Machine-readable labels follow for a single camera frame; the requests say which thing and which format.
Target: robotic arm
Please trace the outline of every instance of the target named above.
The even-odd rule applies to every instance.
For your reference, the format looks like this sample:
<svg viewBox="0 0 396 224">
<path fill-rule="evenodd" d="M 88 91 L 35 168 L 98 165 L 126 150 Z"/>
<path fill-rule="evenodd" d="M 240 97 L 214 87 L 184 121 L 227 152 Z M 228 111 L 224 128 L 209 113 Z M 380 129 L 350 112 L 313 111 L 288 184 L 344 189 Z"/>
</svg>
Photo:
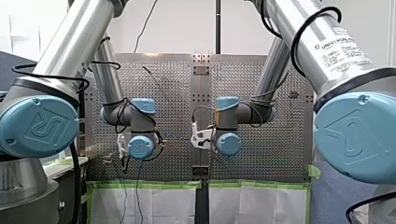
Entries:
<svg viewBox="0 0 396 224">
<path fill-rule="evenodd" d="M 18 78 L 0 104 L 0 153 L 43 158 L 59 153 L 74 141 L 78 131 L 78 80 L 83 79 L 94 58 L 92 69 L 104 103 L 102 120 L 132 127 L 128 145 L 132 157 L 143 160 L 151 155 L 161 139 L 154 131 L 154 100 L 125 99 L 117 70 L 100 63 L 112 61 L 109 40 L 102 37 L 125 4 L 119 0 L 74 3 L 33 72 L 46 78 Z"/>
<path fill-rule="evenodd" d="M 318 0 L 250 1 L 263 20 L 271 18 L 281 38 L 274 41 L 250 102 L 218 98 L 214 145 L 234 155 L 241 147 L 238 124 L 272 119 L 271 102 L 291 59 L 318 96 L 315 143 L 326 161 L 362 182 L 395 183 L 396 69 L 378 68 L 364 54 L 340 25 L 336 7 L 322 8 Z"/>
</svg>

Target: blue joint cap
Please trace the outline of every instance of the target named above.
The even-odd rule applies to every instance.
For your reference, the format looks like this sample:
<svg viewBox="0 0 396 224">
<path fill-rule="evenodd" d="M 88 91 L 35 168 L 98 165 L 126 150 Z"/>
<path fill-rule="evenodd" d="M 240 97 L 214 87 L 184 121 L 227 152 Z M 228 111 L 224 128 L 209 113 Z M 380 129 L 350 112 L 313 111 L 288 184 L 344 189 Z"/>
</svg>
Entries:
<svg viewBox="0 0 396 224">
<path fill-rule="evenodd" d="M 105 109 L 103 107 L 100 109 L 99 118 L 102 120 L 103 123 L 109 124 L 105 118 Z"/>
<path fill-rule="evenodd" d="M 235 133 L 225 133 L 218 139 L 216 147 L 222 154 L 235 155 L 241 149 L 241 138 Z"/>
<path fill-rule="evenodd" d="M 314 139 L 338 172 L 361 182 L 396 183 L 396 98 L 349 92 L 318 112 Z"/>
<path fill-rule="evenodd" d="M 239 105 L 239 97 L 237 96 L 220 96 L 217 100 L 217 108 L 219 111 L 231 109 Z"/>
<path fill-rule="evenodd" d="M 0 115 L 0 127 L 3 152 L 19 158 L 44 158 L 74 141 L 78 114 L 59 97 L 26 97 Z"/>
<path fill-rule="evenodd" d="M 134 98 L 131 103 L 146 114 L 155 114 L 155 102 L 151 98 Z"/>
<path fill-rule="evenodd" d="M 133 137 L 128 144 L 129 155 L 137 160 L 148 158 L 153 150 L 153 142 L 143 135 Z"/>
</svg>

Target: black cable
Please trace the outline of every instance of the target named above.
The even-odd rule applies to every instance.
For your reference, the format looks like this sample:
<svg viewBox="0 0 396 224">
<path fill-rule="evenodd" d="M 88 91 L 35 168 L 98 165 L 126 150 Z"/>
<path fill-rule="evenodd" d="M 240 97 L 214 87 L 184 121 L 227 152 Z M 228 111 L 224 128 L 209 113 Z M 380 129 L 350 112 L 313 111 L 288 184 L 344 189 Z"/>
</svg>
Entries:
<svg viewBox="0 0 396 224">
<path fill-rule="evenodd" d="M 268 94 L 271 94 L 271 93 L 277 91 L 280 87 L 283 86 L 283 84 L 286 82 L 287 79 L 288 79 L 288 74 L 286 74 L 286 75 L 283 77 L 282 81 L 280 81 L 280 82 L 274 87 L 273 90 L 268 91 L 268 92 L 265 92 L 265 93 L 262 93 L 262 94 L 260 94 L 260 95 L 252 95 L 252 96 L 250 97 L 251 103 L 253 103 L 253 104 L 255 104 L 255 105 L 262 105 L 262 106 L 269 106 L 269 107 L 274 106 L 274 105 L 271 105 L 271 103 L 274 103 L 274 102 L 276 101 L 276 99 L 275 99 L 275 100 L 271 100 L 271 101 L 264 101 L 264 100 L 260 100 L 260 99 L 257 99 L 257 98 L 261 98 L 261 97 L 263 97 L 263 96 L 266 96 L 266 95 L 268 95 Z"/>
<path fill-rule="evenodd" d="M 99 45 L 102 45 L 103 43 L 105 43 L 105 41 L 109 41 L 111 38 L 110 38 L 110 36 L 106 36 L 105 38 L 103 38 L 101 41 L 100 41 L 100 44 Z"/>
<path fill-rule="evenodd" d="M 303 32 L 305 29 L 311 25 L 312 22 L 315 21 L 316 18 L 321 16 L 324 12 L 327 11 L 333 11 L 337 14 L 338 16 L 338 22 L 341 22 L 342 19 L 342 13 L 341 10 L 338 7 L 324 7 L 321 10 L 317 11 L 316 13 L 312 14 L 311 16 L 306 19 L 306 21 L 303 23 L 303 25 L 300 27 L 300 29 L 297 31 L 296 35 L 293 38 L 293 41 L 291 42 L 291 47 L 290 47 L 290 58 L 291 58 L 291 63 L 293 64 L 294 68 L 297 70 L 298 73 L 300 73 L 303 77 L 305 77 L 305 74 L 303 70 L 300 68 L 299 64 L 297 64 L 297 47 L 298 44 L 300 43 L 301 36 L 303 35 Z"/>
<path fill-rule="evenodd" d="M 145 33 L 146 26 L 148 25 L 148 22 L 149 22 L 149 18 L 151 17 L 152 11 L 154 10 L 155 5 L 157 5 L 157 2 L 158 2 L 158 0 L 155 0 L 155 1 L 154 1 L 154 4 L 153 4 L 152 7 L 151 7 L 151 10 L 150 10 L 150 12 L 149 12 L 149 14 L 148 14 L 148 17 L 146 18 L 145 25 L 143 26 L 143 29 L 142 29 L 142 31 L 140 32 L 140 35 L 137 37 L 136 45 L 134 46 L 134 53 L 136 53 L 137 47 L 139 46 L 140 37 L 143 35 L 143 33 Z"/>
<path fill-rule="evenodd" d="M 387 194 L 383 194 L 383 195 L 379 195 L 379 196 L 364 200 L 359 203 L 355 203 L 352 206 L 348 207 L 348 209 L 346 210 L 346 220 L 348 220 L 349 223 L 352 223 L 350 214 L 353 212 L 353 210 L 355 210 L 363 205 L 366 205 L 369 203 L 376 203 L 379 201 L 385 201 L 385 200 L 389 200 L 389 199 L 393 199 L 393 198 L 396 198 L 396 191 L 387 193 Z"/>
<path fill-rule="evenodd" d="M 71 223 L 78 224 L 78 212 L 79 212 L 79 207 L 81 205 L 81 170 L 79 168 L 78 154 L 74 142 L 70 144 L 70 152 L 72 153 L 74 176 L 75 176 L 75 200 L 73 205 L 73 216 Z"/>
<path fill-rule="evenodd" d="M 267 21 L 265 20 L 265 16 L 264 16 L 264 0 L 262 0 L 262 13 L 260 13 L 261 17 L 262 17 L 262 23 L 264 24 L 265 28 L 273 35 L 275 35 L 276 37 L 279 37 L 282 39 L 282 35 L 280 33 L 277 33 L 274 30 L 274 27 L 271 23 L 271 21 L 268 19 L 268 22 L 270 25 L 268 25 Z"/>
<path fill-rule="evenodd" d="M 117 121 L 116 121 L 116 125 L 114 125 L 114 129 L 116 133 L 123 133 L 123 131 L 125 131 L 127 126 L 124 126 L 120 131 L 119 131 L 119 125 L 121 125 L 121 117 L 125 111 L 126 106 L 129 104 L 129 100 L 128 98 L 124 98 L 124 105 L 119 107 L 119 110 L 117 111 Z"/>
<path fill-rule="evenodd" d="M 195 122 L 195 111 L 199 108 L 202 109 L 207 109 L 207 110 L 212 110 L 212 111 L 216 111 L 215 108 L 212 108 L 210 106 L 206 106 L 206 105 L 198 105 L 196 106 L 193 110 L 192 110 L 192 115 L 191 115 L 191 122 Z"/>
<path fill-rule="evenodd" d="M 117 71 L 121 69 L 121 65 L 119 63 L 115 63 L 115 62 L 91 61 L 91 63 L 116 65 L 116 67 L 114 69 L 116 69 Z M 90 67 L 88 67 L 88 70 L 90 70 L 90 72 L 93 72 L 93 70 Z"/>
<path fill-rule="evenodd" d="M 139 170 L 137 173 L 137 179 L 136 179 L 136 199 L 137 199 L 137 207 L 139 209 L 139 213 L 140 216 L 142 217 L 142 220 L 140 221 L 140 224 L 143 224 L 143 213 L 142 213 L 142 208 L 140 207 L 140 198 L 139 198 L 139 193 L 137 192 L 137 188 L 139 186 L 139 179 L 140 179 L 140 174 L 142 172 L 142 167 L 143 167 L 143 161 L 141 161 L 140 166 L 139 166 Z"/>
<path fill-rule="evenodd" d="M 80 86 L 80 88 L 77 90 L 77 92 L 76 92 L 77 94 L 87 90 L 88 87 L 90 87 L 90 81 L 85 79 L 85 78 L 83 78 L 83 77 L 63 77 L 63 76 L 38 75 L 38 74 L 33 74 L 31 72 L 20 71 L 21 69 L 32 68 L 32 67 L 35 67 L 36 65 L 37 65 L 37 63 L 21 64 L 21 65 L 17 65 L 17 66 L 11 67 L 11 71 L 14 72 L 14 73 L 18 73 L 18 74 L 21 74 L 21 75 L 26 75 L 26 76 L 29 76 L 29 77 L 55 78 L 55 79 L 60 79 L 60 80 L 74 80 L 74 81 L 81 81 L 82 83 L 85 83 L 85 85 L 83 85 L 81 83 L 82 86 Z"/>
<path fill-rule="evenodd" d="M 110 40 L 110 36 L 106 36 L 105 38 L 103 38 L 100 41 L 99 46 L 101 46 L 103 43 L 105 43 L 106 41 Z M 116 65 L 116 67 L 114 69 L 116 70 L 120 70 L 121 69 L 121 65 L 119 63 L 115 63 L 115 62 L 100 62 L 100 61 L 91 61 L 91 63 L 98 63 L 98 64 L 110 64 L 110 65 Z"/>
<path fill-rule="evenodd" d="M 123 212 L 122 212 L 122 218 L 120 221 L 120 224 L 122 224 L 123 220 L 125 219 L 125 214 L 126 214 L 126 200 L 128 198 L 128 191 L 126 190 L 126 186 L 125 186 L 125 178 L 126 178 L 126 174 L 128 172 L 128 164 L 129 164 L 129 160 L 131 159 L 130 156 L 128 156 L 126 163 L 124 163 L 124 158 L 121 159 L 121 166 L 122 166 L 122 185 L 125 191 L 125 197 L 124 197 L 124 206 L 123 206 Z"/>
</svg>

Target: metal pegboard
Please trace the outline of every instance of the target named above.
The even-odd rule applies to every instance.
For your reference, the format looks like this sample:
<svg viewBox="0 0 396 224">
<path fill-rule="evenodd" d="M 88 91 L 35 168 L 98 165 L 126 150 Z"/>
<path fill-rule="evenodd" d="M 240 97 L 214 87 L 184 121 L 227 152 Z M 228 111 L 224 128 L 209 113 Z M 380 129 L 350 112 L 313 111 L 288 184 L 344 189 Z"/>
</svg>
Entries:
<svg viewBox="0 0 396 224">
<path fill-rule="evenodd" d="M 207 164 L 198 157 L 202 153 L 195 153 L 199 149 L 191 147 L 192 109 L 202 105 L 204 99 L 206 105 L 215 106 L 217 97 L 221 95 L 237 95 L 248 100 L 256 88 L 265 61 L 263 56 L 206 55 L 208 60 L 210 57 L 210 63 L 205 62 L 205 66 L 209 66 L 209 78 L 205 78 L 202 67 L 196 68 L 201 70 L 195 69 L 203 73 L 197 79 L 193 73 L 197 65 L 194 62 L 196 57 L 191 54 L 116 55 L 122 65 L 119 75 L 125 96 L 154 98 L 158 129 L 170 141 L 158 160 L 143 166 L 141 177 L 144 179 L 192 179 L 192 166 L 197 162 Z M 290 98 L 295 92 L 298 92 L 298 97 Z M 290 70 L 287 82 L 278 95 L 275 120 L 260 129 L 240 125 L 243 139 L 240 154 L 219 159 L 209 154 L 210 178 L 305 181 L 306 165 L 311 162 L 312 101 L 310 86 L 306 85 L 304 78 Z M 94 180 L 120 177 L 117 135 L 114 127 L 99 120 L 101 107 L 99 93 L 93 83 L 92 92 L 86 94 L 87 128 L 92 127 L 87 130 L 86 141 L 88 154 L 91 155 L 88 177 Z M 209 113 L 200 113 L 198 120 L 204 125 L 213 122 Z M 138 162 L 131 160 L 127 178 L 136 178 L 138 165 Z"/>
<path fill-rule="evenodd" d="M 141 178 L 190 180 L 192 55 L 118 54 L 115 58 L 121 64 L 119 77 L 124 96 L 153 98 L 156 104 L 157 129 L 169 141 L 157 160 L 145 162 Z M 92 91 L 92 111 L 87 112 L 87 116 L 92 115 L 95 156 L 91 159 L 89 179 L 120 177 L 117 135 L 114 127 L 105 125 L 99 119 L 102 102 L 95 84 Z M 131 159 L 126 177 L 136 178 L 139 165 L 140 162 Z"/>
<path fill-rule="evenodd" d="M 218 96 L 240 96 L 247 101 L 264 61 L 262 56 L 212 56 L 212 106 Z M 240 153 L 230 158 L 211 153 L 210 178 L 305 181 L 306 165 L 311 162 L 312 101 L 309 84 L 291 68 L 277 97 L 275 119 L 260 128 L 239 125 Z"/>
</svg>

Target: white wall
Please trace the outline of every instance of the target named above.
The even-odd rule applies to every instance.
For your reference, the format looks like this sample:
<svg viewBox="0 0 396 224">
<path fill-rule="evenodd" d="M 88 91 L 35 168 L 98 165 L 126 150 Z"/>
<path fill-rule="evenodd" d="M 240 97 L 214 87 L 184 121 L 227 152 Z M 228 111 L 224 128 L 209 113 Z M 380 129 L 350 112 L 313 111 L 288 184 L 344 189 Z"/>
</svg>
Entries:
<svg viewBox="0 0 396 224">
<path fill-rule="evenodd" d="M 116 52 L 133 52 L 154 0 L 130 1 L 108 29 Z M 215 0 L 159 0 L 137 52 L 215 51 Z M 273 37 L 263 28 L 253 4 L 222 1 L 224 54 L 267 54 Z"/>
<path fill-rule="evenodd" d="M 379 65 L 396 65 L 396 0 L 324 0 L 343 11 L 342 24 Z M 116 52 L 133 52 L 154 0 L 130 0 L 108 34 Z M 0 0 L 0 50 L 38 60 L 61 23 L 67 0 Z M 222 0 L 224 54 L 267 54 L 273 40 L 254 6 Z M 137 52 L 214 52 L 215 0 L 159 0 Z"/>
<path fill-rule="evenodd" d="M 37 61 L 66 12 L 66 0 L 0 0 L 0 50 Z"/>
</svg>

